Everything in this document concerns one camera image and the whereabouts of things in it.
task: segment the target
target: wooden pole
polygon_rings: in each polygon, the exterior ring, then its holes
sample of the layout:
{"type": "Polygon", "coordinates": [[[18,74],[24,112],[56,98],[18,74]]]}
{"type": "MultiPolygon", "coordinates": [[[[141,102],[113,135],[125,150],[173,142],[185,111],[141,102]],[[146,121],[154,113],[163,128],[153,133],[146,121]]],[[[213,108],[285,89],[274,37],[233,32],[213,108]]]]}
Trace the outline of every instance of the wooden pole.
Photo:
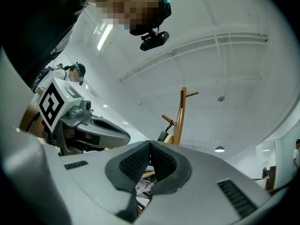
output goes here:
{"type": "Polygon", "coordinates": [[[172,139],[172,144],[179,145],[183,128],[184,113],[186,109],[187,88],[183,87],[180,91],[180,106],[178,110],[175,131],[172,139]]]}
{"type": "Polygon", "coordinates": [[[187,94],[187,88],[183,87],[180,91],[180,103],[179,103],[179,110],[177,114],[176,122],[168,118],[166,115],[162,115],[162,118],[168,121],[169,123],[172,123],[173,126],[175,126],[173,138],[170,136],[168,137],[168,143],[172,140],[172,144],[179,145],[181,134],[182,134],[182,128],[183,128],[183,121],[184,121],[184,114],[186,110],[186,98],[191,97],[193,95],[199,94],[198,92],[192,92],[187,94]]]}
{"type": "Polygon", "coordinates": [[[154,175],[154,174],[155,174],[154,171],[153,171],[153,172],[144,173],[144,174],[142,175],[142,178],[141,178],[141,179],[145,179],[145,178],[150,177],[150,176],[152,176],[152,175],[154,175]]]}
{"type": "Polygon", "coordinates": [[[175,126],[175,122],[172,119],[168,118],[166,115],[161,115],[161,117],[167,122],[172,123],[173,126],[175,126]]]}
{"type": "Polygon", "coordinates": [[[192,93],[189,93],[189,94],[186,95],[186,98],[191,97],[191,96],[193,96],[193,95],[197,95],[197,94],[199,94],[199,92],[192,92],[192,93]]]}

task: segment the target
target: fluorescent light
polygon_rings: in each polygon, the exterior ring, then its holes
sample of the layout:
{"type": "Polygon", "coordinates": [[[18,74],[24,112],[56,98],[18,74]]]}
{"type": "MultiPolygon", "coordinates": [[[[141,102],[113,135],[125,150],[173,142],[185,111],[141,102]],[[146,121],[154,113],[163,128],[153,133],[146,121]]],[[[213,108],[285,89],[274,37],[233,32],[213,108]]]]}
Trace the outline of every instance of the fluorescent light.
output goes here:
{"type": "Polygon", "coordinates": [[[113,25],[112,24],[109,24],[107,25],[107,27],[105,28],[105,31],[104,33],[102,34],[102,37],[100,38],[100,41],[98,43],[98,46],[97,46],[97,49],[100,51],[108,34],[111,32],[111,30],[113,29],[113,25]]]}
{"type": "Polygon", "coordinates": [[[222,146],[217,146],[215,152],[225,152],[225,149],[222,146]]]}
{"type": "Polygon", "coordinates": [[[225,152],[223,149],[216,149],[215,152],[225,152]]]}
{"type": "Polygon", "coordinates": [[[102,23],[102,25],[101,25],[101,27],[100,27],[100,31],[102,31],[103,30],[103,28],[105,27],[105,25],[106,25],[106,22],[104,22],[104,23],[102,23]]]}

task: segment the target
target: person in background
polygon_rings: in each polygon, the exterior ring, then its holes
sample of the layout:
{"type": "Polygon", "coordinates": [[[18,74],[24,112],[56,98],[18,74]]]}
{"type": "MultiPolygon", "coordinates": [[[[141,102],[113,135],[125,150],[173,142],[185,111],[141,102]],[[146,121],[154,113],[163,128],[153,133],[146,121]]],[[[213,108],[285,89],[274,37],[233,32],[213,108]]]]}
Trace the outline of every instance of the person in background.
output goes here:
{"type": "Polygon", "coordinates": [[[299,155],[299,148],[300,148],[300,138],[296,141],[296,149],[294,150],[294,156],[293,156],[293,167],[294,167],[294,175],[297,173],[297,170],[300,165],[300,155],[299,155]]]}
{"type": "MultiPolygon", "coordinates": [[[[25,83],[32,87],[42,70],[67,46],[75,24],[89,4],[113,23],[151,28],[164,19],[164,1],[170,0],[14,0],[26,13],[15,15],[15,7],[4,9],[1,44],[25,83]]],[[[2,0],[10,4],[11,0],[2,0]]]]}
{"type": "Polygon", "coordinates": [[[64,81],[69,80],[71,83],[79,83],[83,80],[84,75],[85,66],[81,63],[76,63],[71,66],[63,67],[63,69],[59,68],[49,72],[34,89],[35,95],[22,118],[20,129],[23,131],[27,131],[37,137],[43,138],[43,118],[39,115],[38,112],[38,102],[40,97],[43,95],[43,92],[54,77],[62,79],[64,81]]]}
{"type": "Polygon", "coordinates": [[[31,104],[37,106],[37,101],[39,100],[40,96],[42,96],[43,92],[51,82],[52,78],[55,77],[65,81],[69,80],[72,83],[79,83],[83,80],[84,75],[85,66],[81,63],[76,63],[72,66],[66,66],[62,69],[59,68],[49,72],[34,89],[35,96],[31,101],[31,104]]]}

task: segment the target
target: gray vent grille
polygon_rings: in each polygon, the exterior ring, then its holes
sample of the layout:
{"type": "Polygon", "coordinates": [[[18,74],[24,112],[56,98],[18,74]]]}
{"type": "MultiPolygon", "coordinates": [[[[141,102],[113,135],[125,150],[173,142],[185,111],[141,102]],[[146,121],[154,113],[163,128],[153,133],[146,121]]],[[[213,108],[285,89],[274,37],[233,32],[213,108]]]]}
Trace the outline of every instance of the gray vent grille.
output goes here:
{"type": "Polygon", "coordinates": [[[159,54],[157,57],[139,65],[138,67],[127,72],[121,78],[118,79],[120,83],[129,80],[135,75],[144,72],[164,61],[169,60],[171,57],[178,57],[192,51],[201,50],[214,46],[231,45],[231,44],[258,44],[265,45],[268,42],[268,36],[260,33],[223,33],[216,36],[207,36],[198,38],[180,46],[173,48],[171,51],[167,51],[159,54]]]}
{"type": "Polygon", "coordinates": [[[78,168],[78,167],[81,167],[81,166],[84,166],[87,164],[89,164],[87,161],[79,161],[79,162],[75,162],[75,163],[65,164],[64,166],[67,170],[70,170],[70,169],[78,168]]]}
{"type": "Polygon", "coordinates": [[[97,93],[93,92],[92,90],[90,90],[90,95],[94,98],[94,99],[98,99],[99,96],[97,93]]]}
{"type": "Polygon", "coordinates": [[[242,218],[248,216],[257,209],[257,207],[231,180],[221,181],[217,184],[242,218]]]}

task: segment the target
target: wooden coat rack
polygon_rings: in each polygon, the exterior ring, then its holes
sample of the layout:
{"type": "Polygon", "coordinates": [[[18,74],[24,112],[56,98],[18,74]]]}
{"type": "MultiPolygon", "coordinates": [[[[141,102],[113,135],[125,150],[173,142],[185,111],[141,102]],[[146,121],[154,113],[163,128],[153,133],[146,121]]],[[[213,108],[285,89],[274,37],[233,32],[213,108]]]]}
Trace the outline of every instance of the wooden coat rack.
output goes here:
{"type": "Polygon", "coordinates": [[[193,95],[199,94],[198,92],[192,92],[187,94],[187,88],[183,87],[180,91],[180,104],[179,104],[179,110],[178,110],[178,115],[176,122],[168,118],[166,115],[162,115],[162,118],[171,123],[173,126],[175,126],[174,134],[173,136],[168,136],[165,139],[166,143],[171,143],[174,145],[179,145],[180,144],[180,139],[181,139],[181,133],[182,133],[182,128],[183,128],[183,121],[184,121],[184,113],[186,109],[186,98],[191,97],[193,95]]]}

